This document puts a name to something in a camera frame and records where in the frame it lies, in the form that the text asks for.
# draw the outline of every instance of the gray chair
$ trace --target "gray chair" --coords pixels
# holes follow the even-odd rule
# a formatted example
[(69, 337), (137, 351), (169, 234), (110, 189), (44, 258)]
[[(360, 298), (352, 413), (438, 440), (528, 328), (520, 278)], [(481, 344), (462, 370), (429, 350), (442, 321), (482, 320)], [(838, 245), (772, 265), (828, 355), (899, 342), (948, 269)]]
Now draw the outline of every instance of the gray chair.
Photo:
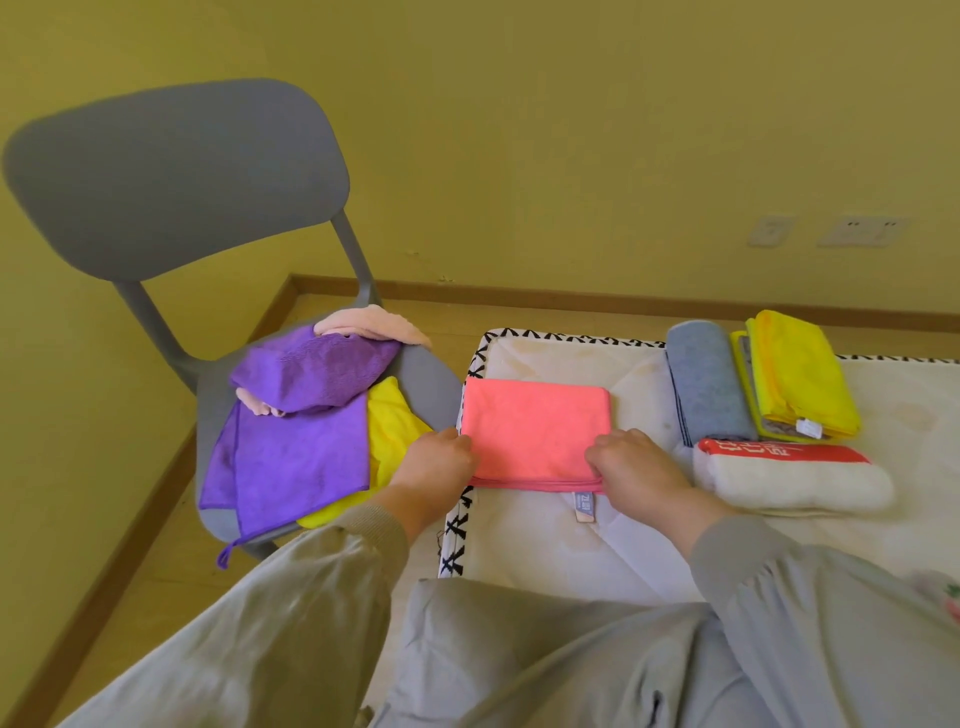
[[(344, 205), (349, 176), (326, 116), (302, 89), (270, 79), (156, 88), (37, 119), (4, 151), (13, 195), (70, 265), (111, 281), (174, 371), (197, 395), (196, 491), (235, 402), (216, 361), (185, 352), (140, 281), (280, 232), (330, 222), (359, 280), (353, 306), (380, 303)], [(404, 346), (397, 376), (432, 427), (454, 425), (460, 380), (423, 347)], [(232, 510), (203, 510), (225, 543)], [(291, 523), (244, 546), (265, 558)]]

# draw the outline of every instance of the chair backrest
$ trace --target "chair backrest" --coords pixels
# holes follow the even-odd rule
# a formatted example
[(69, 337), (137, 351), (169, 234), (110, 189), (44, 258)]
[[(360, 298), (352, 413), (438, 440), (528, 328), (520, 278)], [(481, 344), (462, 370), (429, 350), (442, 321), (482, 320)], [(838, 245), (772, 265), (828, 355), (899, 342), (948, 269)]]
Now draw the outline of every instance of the chair backrest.
[(11, 137), (3, 167), (54, 250), (113, 281), (319, 225), (349, 194), (323, 110), (271, 79), (156, 88), (37, 119)]

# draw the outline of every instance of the gray sleeve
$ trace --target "gray sleeve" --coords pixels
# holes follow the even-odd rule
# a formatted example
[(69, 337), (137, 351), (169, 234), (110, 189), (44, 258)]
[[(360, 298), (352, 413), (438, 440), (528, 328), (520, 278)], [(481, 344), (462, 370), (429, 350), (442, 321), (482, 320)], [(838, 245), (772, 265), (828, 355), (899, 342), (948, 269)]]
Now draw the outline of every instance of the gray sleeve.
[(690, 566), (781, 725), (960, 721), (960, 629), (887, 571), (753, 516), (715, 524)]
[(62, 726), (351, 726), (406, 564), (399, 522), (351, 508), (257, 566)]

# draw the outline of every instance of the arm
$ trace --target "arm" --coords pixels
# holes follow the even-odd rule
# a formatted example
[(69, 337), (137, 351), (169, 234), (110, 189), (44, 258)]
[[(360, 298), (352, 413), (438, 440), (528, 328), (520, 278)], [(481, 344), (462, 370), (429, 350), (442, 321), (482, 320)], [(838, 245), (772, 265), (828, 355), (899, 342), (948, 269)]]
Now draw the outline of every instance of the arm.
[(389, 487), (284, 546), (62, 725), (351, 726), (408, 545), (456, 503), (469, 448), (424, 435)]
[(801, 546), (691, 488), (637, 430), (587, 451), (617, 510), (690, 563), (733, 654), (781, 725), (951, 725), (960, 630), (888, 572)]

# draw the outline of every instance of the clothing tag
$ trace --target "clothing tag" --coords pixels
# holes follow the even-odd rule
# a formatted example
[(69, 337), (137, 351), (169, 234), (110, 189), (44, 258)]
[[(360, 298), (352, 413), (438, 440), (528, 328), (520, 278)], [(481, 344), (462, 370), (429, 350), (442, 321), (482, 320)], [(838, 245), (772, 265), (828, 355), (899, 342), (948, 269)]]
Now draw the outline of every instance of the clothing tag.
[(820, 440), (824, 436), (824, 426), (813, 422), (813, 420), (799, 419), (797, 421), (797, 431), (802, 435), (812, 437), (814, 440)]
[(593, 493), (574, 493), (573, 500), (576, 503), (578, 522), (593, 523), (596, 521), (593, 517)]

